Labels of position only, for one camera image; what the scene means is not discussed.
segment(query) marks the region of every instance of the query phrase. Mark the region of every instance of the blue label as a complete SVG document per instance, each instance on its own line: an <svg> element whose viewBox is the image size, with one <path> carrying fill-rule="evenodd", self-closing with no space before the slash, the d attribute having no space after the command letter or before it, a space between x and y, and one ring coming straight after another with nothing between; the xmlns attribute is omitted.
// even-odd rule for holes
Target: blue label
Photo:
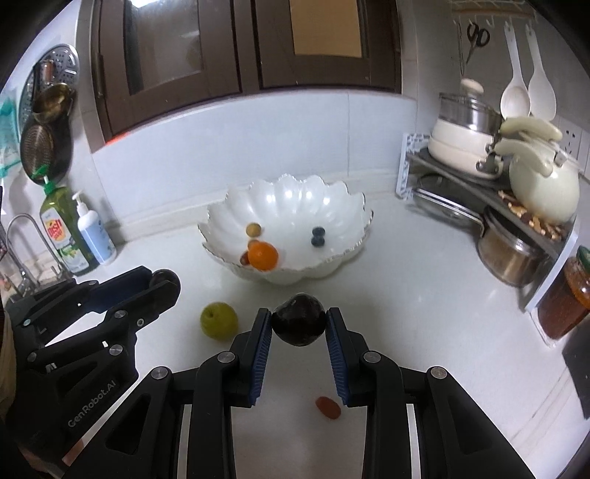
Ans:
<svg viewBox="0 0 590 479"><path fill-rule="evenodd" d="M104 263L114 254L114 244L104 230L101 220L80 232L99 263Z"/></svg>

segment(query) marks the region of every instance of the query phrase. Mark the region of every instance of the white spoon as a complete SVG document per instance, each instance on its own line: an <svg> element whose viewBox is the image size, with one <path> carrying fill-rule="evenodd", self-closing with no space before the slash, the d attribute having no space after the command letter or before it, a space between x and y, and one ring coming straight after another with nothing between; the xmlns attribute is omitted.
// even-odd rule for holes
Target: white spoon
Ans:
<svg viewBox="0 0 590 479"><path fill-rule="evenodd" d="M530 112L533 116L550 122L557 112L555 91L545 74L541 53L535 31L526 25L526 39L529 41L530 56L533 57L535 71L529 83Z"/></svg>
<svg viewBox="0 0 590 479"><path fill-rule="evenodd" d="M500 112L504 118L528 116L530 113L529 92L526 90L525 81L522 79L514 28L508 22L504 23L504 33L506 34L508 52L512 62L512 80L502 94Z"/></svg>

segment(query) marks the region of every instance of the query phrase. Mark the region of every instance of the glass pane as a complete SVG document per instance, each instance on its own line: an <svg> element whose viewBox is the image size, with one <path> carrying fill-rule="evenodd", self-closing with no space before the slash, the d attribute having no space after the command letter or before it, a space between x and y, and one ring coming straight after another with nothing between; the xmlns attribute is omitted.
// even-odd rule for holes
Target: glass pane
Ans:
<svg viewBox="0 0 590 479"><path fill-rule="evenodd" d="M125 0L124 28L131 95L203 68L198 0Z"/></svg>
<svg viewBox="0 0 590 479"><path fill-rule="evenodd" d="M356 0L289 0L295 55L362 57Z"/></svg>

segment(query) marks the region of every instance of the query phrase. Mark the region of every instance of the countertop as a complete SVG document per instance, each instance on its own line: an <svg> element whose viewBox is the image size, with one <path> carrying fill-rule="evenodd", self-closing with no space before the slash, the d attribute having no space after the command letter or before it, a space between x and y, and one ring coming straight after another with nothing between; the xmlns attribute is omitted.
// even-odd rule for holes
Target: countertop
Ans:
<svg viewBox="0 0 590 479"><path fill-rule="evenodd" d="M544 344L518 308L519 292L488 272L469 232L392 194L369 196L367 206L375 219L365 249L321 280L281 287L239 279L209 257L194 226L128 243L111 265L78 282L105 281L138 265L179 276L176 306L137 334L140 379L155 366L194 368L229 348L231 342L201 332L199 315L212 301L232 305L240 330L247 331L259 307L274 309L301 291L312 294L325 308L340 308L348 329L400 366L448 369L535 477L554 479L590 428L561 347ZM56 340L101 318L86 315ZM256 406L233 410L238 478L358 479L365 410L344 408L331 421L315 407L322 395L339 402L325 341L296 348L275 338ZM413 476L419 477L417 468Z"/></svg>

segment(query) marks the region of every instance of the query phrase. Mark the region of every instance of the green apple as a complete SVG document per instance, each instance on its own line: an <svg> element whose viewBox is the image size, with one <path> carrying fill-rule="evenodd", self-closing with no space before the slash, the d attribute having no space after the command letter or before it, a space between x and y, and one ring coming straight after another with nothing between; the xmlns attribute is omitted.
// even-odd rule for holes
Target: green apple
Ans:
<svg viewBox="0 0 590 479"><path fill-rule="evenodd" d="M227 303L211 303L201 313L201 329L210 338L220 341L238 333L238 315Z"/></svg>

